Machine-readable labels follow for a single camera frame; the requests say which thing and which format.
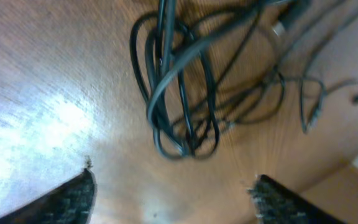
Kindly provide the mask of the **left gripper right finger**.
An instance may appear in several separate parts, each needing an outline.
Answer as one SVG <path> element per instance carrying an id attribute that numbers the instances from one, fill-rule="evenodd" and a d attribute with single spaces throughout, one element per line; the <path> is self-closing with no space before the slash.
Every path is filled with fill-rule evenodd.
<path id="1" fill-rule="evenodd" d="M 344 224 L 265 174 L 258 176 L 247 193 L 262 224 Z"/>

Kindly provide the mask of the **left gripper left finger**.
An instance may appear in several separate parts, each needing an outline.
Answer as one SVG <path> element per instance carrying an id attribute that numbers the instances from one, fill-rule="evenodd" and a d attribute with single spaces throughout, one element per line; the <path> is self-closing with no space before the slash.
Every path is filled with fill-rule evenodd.
<path id="1" fill-rule="evenodd" d="M 97 194 L 97 184 L 88 157 L 74 178 L 23 207 L 0 218 L 0 223 L 87 224 Z"/>

